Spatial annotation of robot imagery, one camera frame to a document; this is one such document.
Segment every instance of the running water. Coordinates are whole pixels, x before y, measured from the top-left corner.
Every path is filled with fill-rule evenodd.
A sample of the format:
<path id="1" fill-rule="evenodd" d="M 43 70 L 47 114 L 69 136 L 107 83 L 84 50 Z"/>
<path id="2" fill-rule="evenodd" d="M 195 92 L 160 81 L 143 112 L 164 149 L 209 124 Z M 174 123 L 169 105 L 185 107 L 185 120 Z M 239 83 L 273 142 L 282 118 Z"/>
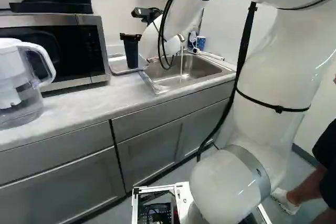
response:
<path id="1" fill-rule="evenodd" d="M 183 70 L 183 50 L 181 50 L 180 84 L 182 83 L 182 70 Z"/>

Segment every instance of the cabinet door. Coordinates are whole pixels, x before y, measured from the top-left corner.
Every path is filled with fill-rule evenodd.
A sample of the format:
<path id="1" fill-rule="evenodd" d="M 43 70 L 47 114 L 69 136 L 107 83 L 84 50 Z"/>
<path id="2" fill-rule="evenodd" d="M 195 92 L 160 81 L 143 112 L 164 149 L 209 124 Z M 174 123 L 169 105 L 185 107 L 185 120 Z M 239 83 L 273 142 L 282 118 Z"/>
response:
<path id="1" fill-rule="evenodd" d="M 192 113 L 183 124 L 179 147 L 177 150 L 178 161 L 197 151 L 202 141 L 214 129 L 223 114 L 227 100 L 215 103 L 204 109 Z"/>
<path id="2" fill-rule="evenodd" d="M 183 119 L 118 144 L 126 191 L 172 166 Z"/>
<path id="3" fill-rule="evenodd" d="M 114 147 L 0 187 L 0 223 L 64 223 L 124 195 Z"/>

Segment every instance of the gray floor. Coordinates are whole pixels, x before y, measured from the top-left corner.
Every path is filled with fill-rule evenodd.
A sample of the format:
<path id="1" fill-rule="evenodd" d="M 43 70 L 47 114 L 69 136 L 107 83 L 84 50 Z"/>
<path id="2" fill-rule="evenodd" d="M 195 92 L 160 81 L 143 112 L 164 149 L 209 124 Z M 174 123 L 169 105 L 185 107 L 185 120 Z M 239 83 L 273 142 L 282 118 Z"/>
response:
<path id="1" fill-rule="evenodd" d="M 204 156 L 214 153 L 216 149 L 210 148 Z M 292 153 L 290 156 L 290 166 L 287 174 L 280 187 L 284 189 L 292 189 L 305 179 L 312 171 L 313 167 L 300 158 L 297 154 Z M 165 177 L 161 178 L 153 185 L 167 185 L 175 182 L 188 181 L 191 171 L 196 164 L 196 160 L 184 164 L 178 169 L 172 171 Z M 322 200 L 314 200 L 302 206 L 295 216 L 289 216 L 283 212 L 280 207 L 271 199 L 266 199 L 263 206 L 269 215 L 273 224 L 308 224 L 320 212 L 326 209 L 326 205 Z M 118 206 L 106 211 L 105 213 L 91 219 L 86 224 L 130 224 L 131 223 L 131 199 L 123 201 Z"/>

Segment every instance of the faucet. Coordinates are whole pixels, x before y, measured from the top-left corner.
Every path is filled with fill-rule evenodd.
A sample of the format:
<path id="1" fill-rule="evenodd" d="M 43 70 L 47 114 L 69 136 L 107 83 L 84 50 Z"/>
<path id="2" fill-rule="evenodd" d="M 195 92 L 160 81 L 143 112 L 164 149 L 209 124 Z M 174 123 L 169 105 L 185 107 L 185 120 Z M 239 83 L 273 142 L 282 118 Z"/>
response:
<path id="1" fill-rule="evenodd" d="M 177 34 L 178 38 L 180 39 L 180 42 L 181 42 L 181 53 L 183 52 L 184 50 L 184 42 L 185 42 L 185 38 L 183 37 L 182 34 Z"/>

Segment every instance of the gray cabinet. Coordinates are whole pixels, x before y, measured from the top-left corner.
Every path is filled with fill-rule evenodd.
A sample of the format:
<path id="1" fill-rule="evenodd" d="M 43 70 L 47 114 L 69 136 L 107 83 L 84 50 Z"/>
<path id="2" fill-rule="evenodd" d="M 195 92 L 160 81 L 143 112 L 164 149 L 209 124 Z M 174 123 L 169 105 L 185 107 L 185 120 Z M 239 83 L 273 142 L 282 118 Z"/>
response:
<path id="1" fill-rule="evenodd" d="M 221 118 L 227 102 L 228 99 L 217 102 L 190 114 L 186 118 L 183 123 L 179 147 L 176 154 L 178 161 L 183 160 L 197 151 L 199 145 L 210 134 Z"/>
<path id="2" fill-rule="evenodd" d="M 126 191 L 175 163 L 182 123 L 179 119 L 118 144 Z"/>
<path id="3" fill-rule="evenodd" d="M 118 144 L 126 191 L 197 150 L 215 127 L 227 100 Z"/>
<path id="4" fill-rule="evenodd" d="M 0 153 L 0 185 L 41 173 L 113 145 L 109 122 Z"/>
<path id="5" fill-rule="evenodd" d="M 187 116 L 230 96 L 233 81 L 113 119 L 117 143 Z"/>
<path id="6" fill-rule="evenodd" d="M 114 147 L 0 187 L 0 223 L 64 223 L 124 195 Z"/>

